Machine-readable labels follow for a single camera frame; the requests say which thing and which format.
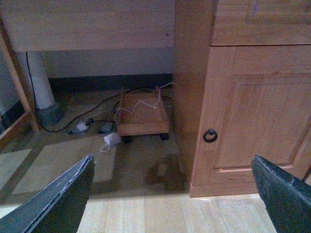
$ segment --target metal ring handle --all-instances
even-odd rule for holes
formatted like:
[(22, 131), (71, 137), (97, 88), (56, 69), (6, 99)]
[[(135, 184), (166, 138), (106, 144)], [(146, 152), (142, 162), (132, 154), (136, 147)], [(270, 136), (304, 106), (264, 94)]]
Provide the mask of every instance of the metal ring handle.
[[(207, 138), (206, 138), (207, 135), (214, 135), (214, 137), (213, 137), (212, 139), (207, 139)], [(213, 129), (207, 130), (207, 131), (205, 132), (205, 134), (203, 135), (203, 139), (204, 139), (204, 141), (207, 142), (207, 143), (212, 143), (212, 142), (216, 141), (217, 138), (218, 138), (218, 135), (217, 135), (216, 131), (213, 130)]]

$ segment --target black cable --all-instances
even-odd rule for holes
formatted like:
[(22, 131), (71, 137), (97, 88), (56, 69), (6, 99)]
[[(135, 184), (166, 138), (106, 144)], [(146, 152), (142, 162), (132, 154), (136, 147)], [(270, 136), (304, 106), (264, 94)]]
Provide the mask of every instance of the black cable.
[(115, 123), (114, 120), (95, 120), (94, 122), (112, 122), (112, 123)]
[[(36, 96), (35, 96), (35, 88), (34, 88), (34, 82), (33, 82), (33, 77), (31, 75), (31, 71), (30, 71), (30, 67), (29, 67), (29, 60), (28, 60), (28, 52), (26, 52), (26, 62), (27, 62), (27, 68), (28, 68), (28, 73), (29, 73), (29, 77), (30, 77), (30, 82), (31, 82), (31, 86), (32, 86), (32, 90), (33, 90), (33, 94), (34, 94), (34, 102), (35, 102), (35, 118), (37, 119), (37, 121), (39, 122), (39, 125), (47, 132), (49, 133), (58, 133), (58, 132), (61, 132), (63, 131), (64, 129), (66, 129), (69, 125), (71, 125), (75, 120), (77, 120), (78, 118), (94, 111), (95, 109), (97, 109), (100, 105), (102, 105), (104, 102), (114, 98), (114, 97), (117, 97), (119, 96), (120, 94), (117, 94), (117, 95), (114, 95), (114, 96), (111, 96), (105, 100), (103, 100), (102, 102), (100, 102), (98, 105), (96, 105), (94, 108), (90, 109), (89, 111), (85, 112), (85, 113), (82, 113), (80, 114), (79, 116), (75, 117), (74, 119), (72, 119), (66, 126), (64, 126), (63, 128), (59, 129), (59, 130), (48, 130), (47, 128), (45, 128), (42, 123), (41, 123), (41, 120), (38, 116), (38, 113), (37, 113), (37, 108), (36, 108)], [(131, 89), (131, 90), (128, 90), (128, 91), (125, 91), (125, 93), (129, 93), (131, 91), (134, 91), (134, 90), (142, 90), (142, 91), (146, 91), (146, 92), (149, 92), (149, 93), (152, 93), (152, 91), (149, 91), (149, 90), (145, 90), (145, 89), (141, 89), (141, 88), (135, 88), (135, 89)], [(115, 111), (115, 107), (119, 104), (120, 101), (118, 101), (114, 106), (113, 106), (113, 111)], [(99, 121), (105, 121), (105, 122), (114, 122), (114, 121), (107, 121), (107, 120), (95, 120), (94, 122), (99, 122)]]
[(111, 96), (111, 97), (109, 97), (109, 98), (103, 100), (102, 102), (100, 102), (98, 105), (96, 105), (96, 106), (95, 106), (94, 108), (92, 108), (91, 110), (89, 110), (89, 111), (87, 111), (87, 112), (85, 112), (85, 113), (82, 113), (82, 114), (80, 114), (79, 116), (77, 116), (77, 117), (75, 117), (74, 119), (72, 119), (66, 126), (64, 126), (63, 128), (61, 128), (61, 129), (59, 129), (59, 130), (55, 130), (55, 131), (53, 131), (53, 130), (48, 130), (48, 129), (46, 129), (46, 128), (42, 125), (42, 123), (41, 123), (41, 121), (40, 121), (40, 118), (39, 118), (39, 116), (38, 116), (38, 113), (37, 113), (37, 108), (36, 108), (36, 97), (35, 97), (35, 88), (34, 88), (33, 77), (32, 77), (32, 75), (31, 75), (30, 67), (29, 67), (28, 52), (26, 52), (26, 62), (27, 62), (28, 73), (29, 73), (30, 82), (31, 82), (31, 85), (32, 85), (33, 94), (34, 94), (34, 101), (35, 101), (35, 118), (36, 118), (37, 121), (39, 122), (39, 125), (40, 125), (45, 131), (47, 131), (47, 132), (49, 132), (49, 133), (57, 133), (57, 132), (63, 131), (63, 130), (66, 129), (70, 124), (72, 124), (76, 119), (78, 119), (78, 118), (84, 116), (85, 114), (88, 114), (88, 113), (94, 111), (94, 110), (97, 109), (100, 105), (102, 105), (104, 102), (106, 102), (106, 101), (108, 101), (108, 100), (110, 100), (110, 99), (112, 99), (112, 98), (117, 97), (117, 96), (120, 95), (120, 94), (117, 94), (117, 95)]

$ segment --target wooden box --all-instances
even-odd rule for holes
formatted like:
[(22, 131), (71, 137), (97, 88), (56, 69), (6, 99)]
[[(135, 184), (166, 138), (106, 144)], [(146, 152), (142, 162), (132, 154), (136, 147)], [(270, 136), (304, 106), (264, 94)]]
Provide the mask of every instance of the wooden box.
[[(149, 105), (154, 105), (159, 100), (159, 90), (155, 93), (122, 93), (119, 108), (132, 111), (136, 103), (141, 100)], [(142, 135), (169, 132), (169, 121), (160, 98), (155, 107), (139, 102), (132, 113), (118, 110), (118, 135)]]

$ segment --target white cable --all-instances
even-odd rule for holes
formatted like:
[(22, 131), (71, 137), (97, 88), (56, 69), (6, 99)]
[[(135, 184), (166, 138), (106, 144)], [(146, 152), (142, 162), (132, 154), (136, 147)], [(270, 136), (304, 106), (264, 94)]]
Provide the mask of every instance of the white cable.
[(121, 107), (117, 108), (116, 114), (115, 114), (115, 117), (114, 117), (115, 122), (118, 123), (118, 122), (117, 122), (117, 115), (118, 115), (119, 109), (126, 110), (126, 111), (128, 111), (130, 114), (133, 114), (133, 113), (134, 113), (134, 109), (137, 107), (137, 105), (138, 105), (139, 103), (143, 103), (143, 104), (145, 104), (145, 105), (147, 105), (147, 106), (149, 106), (149, 107), (155, 108), (155, 106), (161, 101), (161, 88), (166, 87), (166, 86), (171, 85), (171, 84), (175, 84), (175, 83), (170, 82), (170, 83), (167, 83), (167, 84), (165, 84), (164, 86), (161, 86), (161, 87), (159, 88), (159, 97), (158, 97), (158, 100), (157, 100), (157, 102), (156, 102), (155, 104), (153, 104), (153, 105), (148, 104), (148, 103), (146, 103), (146, 102), (144, 102), (144, 101), (142, 101), (142, 100), (138, 100), (138, 101), (136, 102), (136, 104), (134, 105), (134, 107), (133, 107), (133, 109), (132, 109), (131, 111), (128, 110), (128, 109), (126, 109), (126, 108), (121, 108)]
[[(108, 149), (107, 150), (103, 150), (105, 146), (108, 145)], [(110, 143), (106, 143), (105, 145), (102, 146), (102, 148), (99, 150), (100, 152), (109, 154), (110, 153)]]

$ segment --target power adapter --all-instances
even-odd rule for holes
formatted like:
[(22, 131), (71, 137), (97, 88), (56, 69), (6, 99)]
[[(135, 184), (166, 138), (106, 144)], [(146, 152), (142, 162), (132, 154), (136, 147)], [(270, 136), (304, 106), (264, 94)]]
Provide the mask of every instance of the power adapter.
[(111, 133), (104, 137), (104, 141), (106, 145), (100, 149), (100, 152), (109, 153), (110, 147), (121, 142), (121, 138), (116, 133)]

